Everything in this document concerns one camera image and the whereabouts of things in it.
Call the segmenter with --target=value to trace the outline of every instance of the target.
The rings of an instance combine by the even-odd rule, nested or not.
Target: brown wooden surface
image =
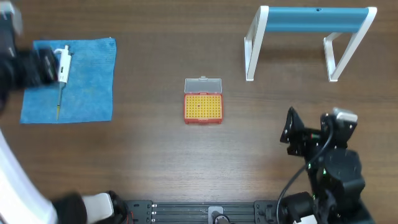
[[[377,6],[378,14],[337,83],[326,75],[327,34],[266,34],[255,81],[245,82],[243,37],[261,4]],[[21,125],[13,93],[0,125],[47,197],[108,189],[129,199],[252,202],[276,199],[303,159],[279,143],[294,106],[305,124],[340,106],[359,115],[349,146],[359,152],[363,200],[378,223],[398,220],[397,1],[28,0],[18,1],[25,35],[113,37],[112,122]],[[339,58],[348,36],[335,41]],[[223,80],[222,125],[183,122],[185,78]],[[290,194],[309,190],[302,175]]]

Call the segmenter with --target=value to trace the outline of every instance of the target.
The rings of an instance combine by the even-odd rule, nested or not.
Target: wire
[[[323,153],[323,151],[328,147],[331,138],[333,137],[333,123],[331,122],[331,120],[328,120],[328,128],[329,128],[329,136],[328,139],[326,140],[325,144],[322,146],[321,150],[319,150],[319,152],[312,157],[311,160],[309,160],[308,163],[306,163],[303,167],[301,167],[296,174],[294,174],[294,176],[289,180],[289,182],[286,184],[285,188],[282,190],[282,192],[279,195],[278,198],[278,203],[276,205],[276,220],[278,222],[278,224],[280,224],[280,220],[279,220],[279,205],[280,202],[282,201],[282,198],[284,197],[286,191],[289,189],[289,187],[293,184],[293,182],[299,177],[299,175],[305,170],[306,167],[308,167],[309,164],[313,163],[314,161],[316,161]]]

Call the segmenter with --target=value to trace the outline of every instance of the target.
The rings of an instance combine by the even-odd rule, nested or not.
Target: white frame
[[[374,17],[376,16],[377,8],[368,7],[368,9],[368,15],[359,28],[359,31],[351,36],[351,40],[349,41],[348,46],[337,66],[335,63],[332,42],[335,38],[340,36],[341,33],[334,32],[323,39],[329,82],[337,82],[337,79],[340,77],[351,56],[353,56],[356,48],[358,47],[359,43],[361,43],[363,37],[371,26]],[[254,72],[256,71],[261,44],[266,31],[268,13],[269,6],[260,6],[250,25],[249,32],[244,38],[246,81],[254,81]]]

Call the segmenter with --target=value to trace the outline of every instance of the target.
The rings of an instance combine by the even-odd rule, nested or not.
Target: box lid
[[[222,93],[220,78],[186,78],[185,93]]]

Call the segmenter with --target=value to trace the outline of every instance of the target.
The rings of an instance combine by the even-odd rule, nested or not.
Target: blue mat
[[[73,55],[68,83],[62,92],[58,121],[57,83],[25,91],[21,123],[61,124],[112,120],[116,41],[106,38],[34,42],[34,48],[51,47],[53,50],[63,49],[65,45],[69,45]]]

